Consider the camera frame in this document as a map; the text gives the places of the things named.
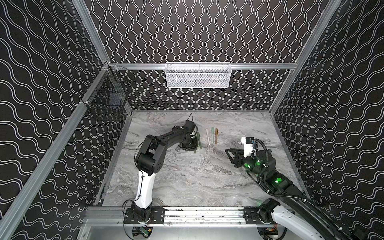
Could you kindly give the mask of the light green pen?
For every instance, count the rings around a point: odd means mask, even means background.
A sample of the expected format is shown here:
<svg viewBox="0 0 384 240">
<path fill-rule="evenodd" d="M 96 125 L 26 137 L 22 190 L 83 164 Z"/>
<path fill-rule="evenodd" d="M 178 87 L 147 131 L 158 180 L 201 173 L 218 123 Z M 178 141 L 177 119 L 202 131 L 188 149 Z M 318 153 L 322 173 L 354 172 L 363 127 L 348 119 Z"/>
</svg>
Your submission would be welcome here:
<svg viewBox="0 0 384 240">
<path fill-rule="evenodd" d="M 211 127 L 211 144 L 213 145 L 215 141 L 215 128 Z"/>
</svg>

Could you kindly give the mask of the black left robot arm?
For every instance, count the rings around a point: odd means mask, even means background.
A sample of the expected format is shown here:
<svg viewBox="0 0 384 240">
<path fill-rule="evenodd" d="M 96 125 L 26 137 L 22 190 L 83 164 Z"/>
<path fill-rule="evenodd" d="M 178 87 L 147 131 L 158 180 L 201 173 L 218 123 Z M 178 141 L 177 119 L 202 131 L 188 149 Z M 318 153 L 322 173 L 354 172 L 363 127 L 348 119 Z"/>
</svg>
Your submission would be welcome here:
<svg viewBox="0 0 384 240">
<path fill-rule="evenodd" d="M 139 223 L 147 223 L 151 217 L 153 204 L 153 187 L 156 174 L 164 165 L 168 148 L 177 145 L 190 152 L 199 147 L 198 127 L 190 120 L 182 126 L 174 126 L 172 130 L 160 136 L 148 135 L 141 143 L 135 155 L 135 166 L 138 169 L 139 183 L 136 197 L 130 200 L 133 218 Z"/>
</svg>

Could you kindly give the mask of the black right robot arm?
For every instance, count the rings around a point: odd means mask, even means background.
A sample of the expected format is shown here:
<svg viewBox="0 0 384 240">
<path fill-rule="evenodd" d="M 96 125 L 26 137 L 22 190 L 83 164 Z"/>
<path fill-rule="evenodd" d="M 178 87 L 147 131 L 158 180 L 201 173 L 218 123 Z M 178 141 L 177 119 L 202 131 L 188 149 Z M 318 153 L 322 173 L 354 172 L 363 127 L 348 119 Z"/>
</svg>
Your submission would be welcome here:
<svg viewBox="0 0 384 240">
<path fill-rule="evenodd" d="M 284 226 L 306 240 L 362 240 L 362 233 L 338 223 L 294 183 L 276 169 L 276 159 L 270 149 L 250 153 L 240 149 L 226 149 L 236 168 L 244 168 L 248 176 L 270 196 L 258 208 L 255 217 L 263 223 Z"/>
</svg>

